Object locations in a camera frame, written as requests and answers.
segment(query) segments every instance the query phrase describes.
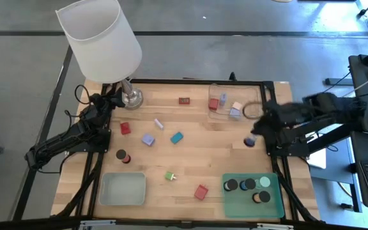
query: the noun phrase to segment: green tray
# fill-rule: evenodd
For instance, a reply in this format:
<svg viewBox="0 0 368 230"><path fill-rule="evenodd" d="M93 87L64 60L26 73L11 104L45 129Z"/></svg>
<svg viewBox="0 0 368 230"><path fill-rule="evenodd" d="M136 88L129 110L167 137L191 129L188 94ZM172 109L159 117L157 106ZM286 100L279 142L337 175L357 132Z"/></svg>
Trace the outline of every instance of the green tray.
<svg viewBox="0 0 368 230"><path fill-rule="evenodd" d="M266 176L271 181L267 188L254 188L243 191L239 183L247 178L257 180ZM236 190L224 190L224 182L235 179L238 182ZM280 197L278 177L275 173L225 173L222 175L222 192L224 193L224 208L227 217L234 218L281 218L285 215ZM255 203L252 195L256 192L267 191L271 199L267 203Z"/></svg>

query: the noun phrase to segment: white cylinder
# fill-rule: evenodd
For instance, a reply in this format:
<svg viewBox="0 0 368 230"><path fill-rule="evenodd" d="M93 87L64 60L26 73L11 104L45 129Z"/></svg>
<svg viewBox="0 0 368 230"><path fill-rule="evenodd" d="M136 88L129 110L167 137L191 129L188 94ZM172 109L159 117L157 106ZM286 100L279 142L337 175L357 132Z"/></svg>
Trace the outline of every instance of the white cylinder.
<svg viewBox="0 0 368 230"><path fill-rule="evenodd" d="M87 79L114 83L139 67L141 48L117 0L83 0L56 14Z"/></svg>

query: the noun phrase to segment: wooden tabletop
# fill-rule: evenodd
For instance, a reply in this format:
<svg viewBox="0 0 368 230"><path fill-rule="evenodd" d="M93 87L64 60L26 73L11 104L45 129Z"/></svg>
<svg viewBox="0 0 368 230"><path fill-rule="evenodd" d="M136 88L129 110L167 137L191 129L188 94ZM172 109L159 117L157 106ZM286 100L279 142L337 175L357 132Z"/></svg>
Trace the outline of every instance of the wooden tabletop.
<svg viewBox="0 0 368 230"><path fill-rule="evenodd" d="M100 93L99 84L86 81L85 86L91 95ZM262 137L258 138L253 148L248 148L243 143L255 120L242 118L234 121L226 114L235 101L241 104L248 101L260 102L259 88L190 84L134 84L134 87L142 90L144 102L134 111L116 108L113 112L110 125L112 141L104 156L101 176L111 172L143 172L146 175L146 199L142 206L103 206L97 197L94 217L240 220L227 218L224 214L222 175L272 173L272 167L266 156ZM211 112L208 99L218 97L221 92L228 94L226 106L219 109L218 113ZM287 82L276 82L275 93L280 104L292 99ZM179 97L189 97L190 105L178 105ZM80 105L78 112L84 107L85 105ZM249 107L247 112L261 115L261 104ZM164 125L164 130L156 126L155 118ZM129 122L132 133L121 134L119 124L122 122ZM170 138L176 132L181 132L184 138L173 144ZM144 134L150 134L156 139L152 147L141 142ZM116 158L119 149L126 150L132 157L129 164L123 164ZM79 153L64 164L52 214L61 211L79 189L85 161L86 153ZM294 191L312 215L318 218L318 206L307 164L299 158L289 157L289 167ZM173 172L177 180L166 180L164 174L167 171ZM206 185L209 189L203 201L194 197L199 185ZM84 213L87 210L89 193L90 191L86 193ZM283 197L286 217L290 219L289 202L284 191Z"/></svg>

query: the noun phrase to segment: blue cube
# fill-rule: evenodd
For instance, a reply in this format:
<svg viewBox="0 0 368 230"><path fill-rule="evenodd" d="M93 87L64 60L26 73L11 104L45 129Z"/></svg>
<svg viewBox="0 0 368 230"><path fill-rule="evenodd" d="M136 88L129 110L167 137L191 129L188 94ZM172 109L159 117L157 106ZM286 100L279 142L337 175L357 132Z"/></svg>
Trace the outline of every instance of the blue cube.
<svg viewBox="0 0 368 230"><path fill-rule="evenodd" d="M220 96L220 105L221 106L224 106L226 102L227 102L227 94L226 93L221 93L221 96Z"/></svg>
<svg viewBox="0 0 368 230"><path fill-rule="evenodd" d="M240 119L241 112L238 109L231 108L231 110L229 111L229 116L234 119Z"/></svg>
<svg viewBox="0 0 368 230"><path fill-rule="evenodd" d="M177 144L177 142L179 142L181 139L183 138L183 134L178 132L176 134L173 135L172 138L170 138L171 142L173 142L174 144Z"/></svg>
<svg viewBox="0 0 368 230"><path fill-rule="evenodd" d="M144 137L141 139L144 144L151 146L154 144L154 137L150 136L150 134L144 134Z"/></svg>

